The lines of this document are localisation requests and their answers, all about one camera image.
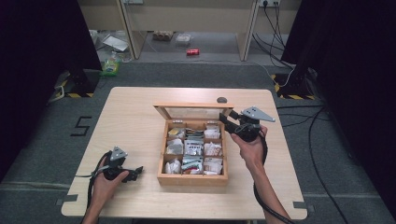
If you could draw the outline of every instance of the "gray floor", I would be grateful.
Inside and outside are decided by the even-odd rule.
[[[254,42],[251,44],[247,62],[240,62],[234,35],[188,34],[192,36],[190,48],[199,48],[199,56],[186,56],[186,49],[176,47],[174,40],[152,41],[149,36],[140,59],[131,61],[130,64],[138,66],[143,63],[158,63],[164,68],[166,66],[163,65],[169,63],[260,65],[261,67],[255,67],[257,71],[250,67],[246,69],[252,72],[252,76],[262,75],[267,81],[268,76],[277,69],[268,54],[263,53]],[[268,42],[272,40],[269,35],[262,35],[262,38]],[[102,61],[110,55],[110,50],[107,47],[98,51]],[[84,147],[88,145],[100,116],[100,109],[91,110],[91,107],[103,107],[110,82],[109,79],[100,80],[92,98],[64,98],[48,106],[30,144],[23,149],[0,185],[0,223],[80,222],[78,217],[64,217],[57,202],[67,194]],[[264,88],[274,92],[271,82],[268,83],[263,84]],[[314,162],[319,176],[349,223],[394,223],[364,170],[349,157],[347,144],[332,119],[331,111],[325,110],[318,116],[311,132],[312,119],[302,122],[307,116],[317,113],[319,107],[298,106],[323,104],[320,100],[323,96],[315,88],[313,91],[316,93],[314,101],[279,99],[274,93],[280,121],[284,126],[290,154],[309,210],[308,217],[299,223],[343,223],[340,213],[318,180]],[[73,114],[76,114],[76,108],[78,115],[92,118],[83,120],[82,125],[90,126],[86,136],[71,138],[70,133],[78,132],[74,127],[76,115]],[[132,223],[132,220],[101,218],[100,223]]]

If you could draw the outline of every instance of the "black curtain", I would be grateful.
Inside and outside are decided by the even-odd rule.
[[[396,218],[395,11],[394,0],[303,0],[282,59],[316,69],[351,154]]]
[[[0,180],[26,146],[58,76],[101,70],[76,0],[2,2]]]

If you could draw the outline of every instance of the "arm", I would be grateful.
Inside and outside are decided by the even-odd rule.
[[[262,136],[265,137],[267,134],[267,128],[262,126]],[[250,171],[256,185],[257,191],[259,192],[262,201],[268,205],[272,210],[279,213],[281,216],[290,219],[288,213],[284,209],[276,196],[274,189],[268,179],[265,169],[262,164],[263,157],[263,146],[260,137],[257,137],[253,142],[245,142],[239,136],[232,133],[231,138],[240,147],[240,155],[245,160],[246,167]],[[267,211],[263,210],[267,223],[283,223],[276,217],[272,216]]]
[[[114,180],[107,180],[103,174],[99,174],[93,184],[93,194],[91,204],[85,213],[85,217],[82,220],[83,224],[97,223],[99,215],[105,206],[106,202],[113,198],[114,192],[117,186],[121,183],[128,175],[128,171],[124,171]]]

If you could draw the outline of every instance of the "red object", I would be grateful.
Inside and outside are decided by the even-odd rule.
[[[199,49],[188,49],[187,55],[199,55]]]

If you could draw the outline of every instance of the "wooden box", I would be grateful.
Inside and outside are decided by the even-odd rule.
[[[158,181],[161,185],[176,185],[176,186],[226,186],[228,183],[228,162],[227,162],[227,147],[225,145],[225,131],[224,124],[219,121],[219,113],[228,116],[233,110],[232,104],[204,104],[204,103],[155,103],[154,107],[165,118],[165,127],[163,131],[163,143],[161,148],[160,162],[158,167]],[[166,163],[174,160],[179,160],[182,164],[186,153],[186,148],[183,148],[182,154],[169,154],[167,148],[168,141],[176,138],[180,139],[184,144],[187,144],[186,137],[175,137],[170,134],[174,129],[194,129],[206,130],[206,128],[219,126],[219,138],[204,137],[205,144],[221,144],[222,154],[213,156],[206,155],[203,151],[201,157],[204,160],[218,160],[222,159],[222,169],[218,175],[210,171],[203,174],[186,174],[181,171],[181,174],[167,174]]]

